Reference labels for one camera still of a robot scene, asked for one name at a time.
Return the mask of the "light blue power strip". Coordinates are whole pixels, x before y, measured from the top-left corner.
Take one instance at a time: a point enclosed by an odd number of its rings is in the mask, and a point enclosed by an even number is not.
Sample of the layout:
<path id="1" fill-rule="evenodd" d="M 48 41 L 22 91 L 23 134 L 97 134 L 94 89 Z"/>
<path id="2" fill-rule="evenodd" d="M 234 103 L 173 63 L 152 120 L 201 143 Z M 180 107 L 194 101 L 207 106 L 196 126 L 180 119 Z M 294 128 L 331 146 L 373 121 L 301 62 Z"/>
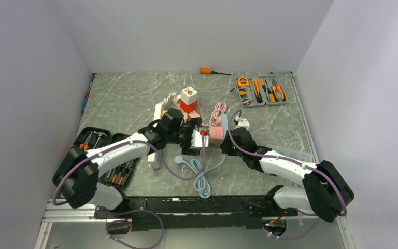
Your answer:
<path id="1" fill-rule="evenodd" d="M 228 132 L 228 115 L 227 114 L 221 114 L 221 127 L 222 127 L 222 141 L 225 139 L 225 136 Z"/>

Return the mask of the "pink cube socket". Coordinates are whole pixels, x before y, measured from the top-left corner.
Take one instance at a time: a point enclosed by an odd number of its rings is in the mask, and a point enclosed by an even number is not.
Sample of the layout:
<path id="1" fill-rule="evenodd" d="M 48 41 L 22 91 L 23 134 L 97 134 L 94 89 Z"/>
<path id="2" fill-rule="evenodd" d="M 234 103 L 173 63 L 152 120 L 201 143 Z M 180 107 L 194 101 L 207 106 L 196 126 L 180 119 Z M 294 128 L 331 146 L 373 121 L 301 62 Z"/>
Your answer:
<path id="1" fill-rule="evenodd" d="M 224 132 L 221 126 L 210 126 L 208 131 L 211 143 L 221 143 L 224 140 Z"/>

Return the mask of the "pink power strip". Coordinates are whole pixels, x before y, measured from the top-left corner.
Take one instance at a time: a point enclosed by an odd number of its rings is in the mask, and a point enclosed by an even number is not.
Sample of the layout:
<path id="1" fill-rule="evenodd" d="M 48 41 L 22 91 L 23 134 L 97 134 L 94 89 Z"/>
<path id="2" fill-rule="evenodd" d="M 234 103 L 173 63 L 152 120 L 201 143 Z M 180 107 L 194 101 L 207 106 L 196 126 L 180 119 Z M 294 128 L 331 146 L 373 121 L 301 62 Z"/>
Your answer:
<path id="1" fill-rule="evenodd" d="M 179 95 L 176 95 L 176 94 L 175 94 L 174 96 L 172 96 L 172 97 L 169 99 L 169 101 L 170 101 L 172 104 L 174 104 L 174 106 L 175 106 L 176 108 L 178 108 L 181 112 L 183 112 L 183 113 L 185 114 L 185 116 L 188 117 L 189 119 L 192 119 L 192 118 L 199 118 L 199 117 L 200 117 L 200 114 L 199 114 L 196 110 L 193 111 L 193 112 L 191 112 L 191 113 L 186 113 L 186 112 L 184 112 L 184 111 L 181 110 L 181 108 L 180 108 L 180 101 L 181 101 L 180 97 L 181 97 L 181 94 L 179 94 Z"/>

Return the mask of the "red cube adapter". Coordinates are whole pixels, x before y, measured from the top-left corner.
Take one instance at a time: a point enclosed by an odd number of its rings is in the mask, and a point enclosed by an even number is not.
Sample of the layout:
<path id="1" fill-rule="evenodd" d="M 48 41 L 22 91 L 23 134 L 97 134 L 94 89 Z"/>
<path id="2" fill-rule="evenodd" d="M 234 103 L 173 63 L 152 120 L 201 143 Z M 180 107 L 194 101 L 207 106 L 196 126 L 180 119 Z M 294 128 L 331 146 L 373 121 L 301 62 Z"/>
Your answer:
<path id="1" fill-rule="evenodd" d="M 198 100 L 192 102 L 191 104 L 186 104 L 184 101 L 180 101 L 180 108 L 186 113 L 191 113 L 196 110 Z"/>

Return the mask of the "white cube adapter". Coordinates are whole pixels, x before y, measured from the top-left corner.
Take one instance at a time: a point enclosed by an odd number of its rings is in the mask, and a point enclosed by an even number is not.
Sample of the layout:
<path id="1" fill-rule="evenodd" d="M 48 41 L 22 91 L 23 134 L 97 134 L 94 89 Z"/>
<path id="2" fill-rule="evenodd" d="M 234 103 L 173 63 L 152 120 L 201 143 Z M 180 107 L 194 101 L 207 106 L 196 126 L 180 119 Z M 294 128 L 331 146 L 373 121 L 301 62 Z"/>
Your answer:
<path id="1" fill-rule="evenodd" d="M 197 101 L 197 91 L 193 87 L 186 87 L 182 89 L 180 99 L 186 105 L 191 105 Z"/>

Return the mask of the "grey tool tray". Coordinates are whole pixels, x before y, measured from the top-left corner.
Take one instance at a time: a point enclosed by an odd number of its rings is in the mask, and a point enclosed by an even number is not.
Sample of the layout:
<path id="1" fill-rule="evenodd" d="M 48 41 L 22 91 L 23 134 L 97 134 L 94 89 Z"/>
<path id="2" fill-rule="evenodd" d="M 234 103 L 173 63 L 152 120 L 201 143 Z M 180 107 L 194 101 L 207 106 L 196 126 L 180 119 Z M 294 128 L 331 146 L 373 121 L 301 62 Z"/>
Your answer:
<path id="1" fill-rule="evenodd" d="M 236 78 L 236 90 L 243 108 L 287 104 L 288 97 L 278 75 Z"/>

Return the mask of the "clear screw box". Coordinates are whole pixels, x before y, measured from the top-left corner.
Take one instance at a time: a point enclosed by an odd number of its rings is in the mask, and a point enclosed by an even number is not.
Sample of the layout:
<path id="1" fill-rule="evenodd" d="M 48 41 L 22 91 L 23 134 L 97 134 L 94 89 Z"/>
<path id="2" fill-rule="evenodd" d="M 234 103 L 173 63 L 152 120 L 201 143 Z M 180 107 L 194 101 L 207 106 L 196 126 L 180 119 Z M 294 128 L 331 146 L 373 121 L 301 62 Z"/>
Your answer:
<path id="1" fill-rule="evenodd" d="M 279 154 L 279 159 L 263 157 L 260 160 L 260 164 L 261 169 L 265 173 L 278 175 L 293 182 L 301 182 L 304 175 L 311 173 L 311 170 L 303 169 L 299 164 L 294 162 L 283 160 L 283 157 L 292 158 L 299 163 L 308 163 L 310 166 L 315 165 L 313 156 L 310 153 L 271 144 L 268 144 L 266 147 L 272 149 L 272 151 L 266 153 L 267 155 L 275 156 Z"/>

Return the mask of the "black tool case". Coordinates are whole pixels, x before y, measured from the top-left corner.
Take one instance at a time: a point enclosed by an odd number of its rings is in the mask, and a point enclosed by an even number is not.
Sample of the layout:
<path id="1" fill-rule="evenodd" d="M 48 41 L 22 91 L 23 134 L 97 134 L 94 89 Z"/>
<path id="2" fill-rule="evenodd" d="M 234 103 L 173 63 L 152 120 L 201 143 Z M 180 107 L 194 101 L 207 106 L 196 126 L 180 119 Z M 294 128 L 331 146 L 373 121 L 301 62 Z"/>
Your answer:
<path id="1" fill-rule="evenodd" d="M 91 132 L 93 132 L 94 134 L 89 141 L 89 149 L 101 148 L 129 137 L 129 135 L 123 133 L 112 134 L 110 131 L 105 129 L 96 127 L 85 127 L 77 135 L 72 147 L 79 147 L 79 145 L 85 141 L 85 139 L 89 136 Z M 122 163 L 121 165 L 104 173 L 103 175 L 100 175 L 98 178 L 98 182 L 106 186 L 114 187 L 118 190 L 124 190 L 133 174 L 133 171 L 138 161 L 139 159 L 137 158 L 129 162 Z"/>

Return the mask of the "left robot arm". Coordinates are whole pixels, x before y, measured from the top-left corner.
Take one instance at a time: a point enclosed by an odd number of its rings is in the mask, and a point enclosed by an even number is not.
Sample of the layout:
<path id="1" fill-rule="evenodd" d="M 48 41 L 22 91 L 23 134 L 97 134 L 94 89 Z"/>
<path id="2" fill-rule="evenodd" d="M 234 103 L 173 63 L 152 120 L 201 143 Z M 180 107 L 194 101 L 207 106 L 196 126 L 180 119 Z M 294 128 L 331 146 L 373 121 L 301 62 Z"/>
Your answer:
<path id="1" fill-rule="evenodd" d="M 195 134 L 205 147 L 201 123 L 201 118 L 185 120 L 180 110 L 171 108 L 162 118 L 118 142 L 88 150 L 72 147 L 52 178 L 56 186 L 53 204 L 59 206 L 57 198 L 63 196 L 63 203 L 73 209 L 92 204 L 106 208 L 116 218 L 123 217 L 130 208 L 130 199 L 114 187 L 100 183 L 99 178 L 123 163 L 151 153 L 159 154 L 167 144 L 180 145 L 185 155 L 194 154 L 197 152 L 192 148 Z"/>

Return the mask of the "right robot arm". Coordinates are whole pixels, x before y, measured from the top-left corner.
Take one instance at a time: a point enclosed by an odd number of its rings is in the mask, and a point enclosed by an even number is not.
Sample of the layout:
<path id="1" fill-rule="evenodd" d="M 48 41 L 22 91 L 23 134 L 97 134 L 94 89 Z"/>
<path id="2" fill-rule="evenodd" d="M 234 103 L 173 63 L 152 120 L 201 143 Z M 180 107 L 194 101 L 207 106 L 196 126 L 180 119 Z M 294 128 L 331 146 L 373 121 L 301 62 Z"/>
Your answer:
<path id="1" fill-rule="evenodd" d="M 284 209 L 307 210 L 325 222 L 347 214 L 355 195 L 333 163 L 297 160 L 258 145 L 246 128 L 228 131 L 220 145 L 228 156 L 238 156 L 252 170 L 277 175 L 298 184 L 297 188 L 275 186 L 268 193 L 265 209 L 278 215 Z"/>

